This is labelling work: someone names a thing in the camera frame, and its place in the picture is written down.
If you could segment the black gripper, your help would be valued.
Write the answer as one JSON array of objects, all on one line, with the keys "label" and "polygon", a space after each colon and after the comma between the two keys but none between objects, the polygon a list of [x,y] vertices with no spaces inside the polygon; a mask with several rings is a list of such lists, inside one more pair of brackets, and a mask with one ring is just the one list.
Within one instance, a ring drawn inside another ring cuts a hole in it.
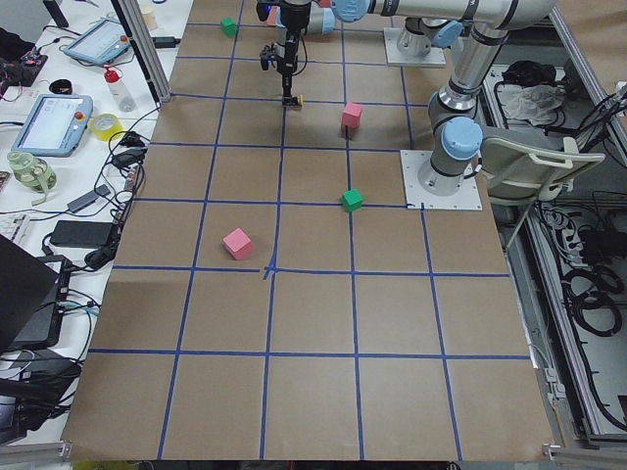
[{"label": "black gripper", "polygon": [[282,75],[283,101],[295,99],[292,94],[292,76],[297,70],[299,44],[299,33],[285,33],[277,39],[274,46],[277,70]]}]

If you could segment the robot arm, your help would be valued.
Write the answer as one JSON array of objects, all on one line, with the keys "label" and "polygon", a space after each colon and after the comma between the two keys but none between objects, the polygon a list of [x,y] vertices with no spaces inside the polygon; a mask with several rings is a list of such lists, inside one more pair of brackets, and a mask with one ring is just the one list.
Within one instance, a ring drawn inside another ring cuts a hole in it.
[{"label": "robot arm", "polygon": [[331,8],[336,19],[344,23],[355,23],[365,15],[472,23],[449,82],[429,105],[431,123],[436,127],[440,112],[456,117],[474,111],[476,96],[508,34],[536,24],[554,5],[554,1],[543,0],[333,1]]},{"label": "robot arm", "polygon": [[[282,105],[300,107],[303,100],[292,94],[293,77],[306,64],[299,63],[299,53],[306,50],[304,37],[326,34],[335,23],[355,23],[374,11],[373,1],[331,1],[327,7],[314,1],[259,1],[256,11],[264,22],[275,14],[279,28],[277,40],[260,53],[262,68],[275,67],[281,75]],[[435,67],[446,64],[443,50],[452,46],[463,30],[460,21],[429,20],[407,17],[402,28],[386,27],[384,42],[387,64],[395,67]]]}]

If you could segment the pink cube near arm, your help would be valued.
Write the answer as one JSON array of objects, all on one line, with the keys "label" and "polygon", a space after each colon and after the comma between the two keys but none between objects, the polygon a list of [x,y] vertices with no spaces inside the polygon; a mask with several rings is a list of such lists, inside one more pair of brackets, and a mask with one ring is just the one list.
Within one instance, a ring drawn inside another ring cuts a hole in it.
[{"label": "pink cube near arm", "polygon": [[222,244],[236,260],[248,257],[254,251],[254,244],[249,235],[240,227],[235,228],[222,238]]}]

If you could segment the green cube near arm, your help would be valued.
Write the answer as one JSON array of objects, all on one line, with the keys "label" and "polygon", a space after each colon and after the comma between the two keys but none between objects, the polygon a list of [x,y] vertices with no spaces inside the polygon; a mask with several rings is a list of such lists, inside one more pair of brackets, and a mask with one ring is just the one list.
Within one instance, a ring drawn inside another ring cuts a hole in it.
[{"label": "green cube near arm", "polygon": [[238,30],[237,22],[231,17],[223,18],[220,21],[220,28],[227,37],[234,37]]}]

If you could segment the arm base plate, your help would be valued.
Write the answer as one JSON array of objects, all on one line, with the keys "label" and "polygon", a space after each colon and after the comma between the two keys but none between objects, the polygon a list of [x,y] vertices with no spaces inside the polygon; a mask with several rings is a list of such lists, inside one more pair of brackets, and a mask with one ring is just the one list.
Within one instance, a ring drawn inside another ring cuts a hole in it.
[{"label": "arm base plate", "polygon": [[406,206],[425,211],[481,211],[482,203],[475,177],[468,164],[458,176],[444,176],[431,164],[431,151],[402,150],[401,168]]},{"label": "arm base plate", "polygon": [[446,66],[443,49],[433,46],[423,34],[405,28],[386,27],[384,45],[390,67],[443,69]]}]

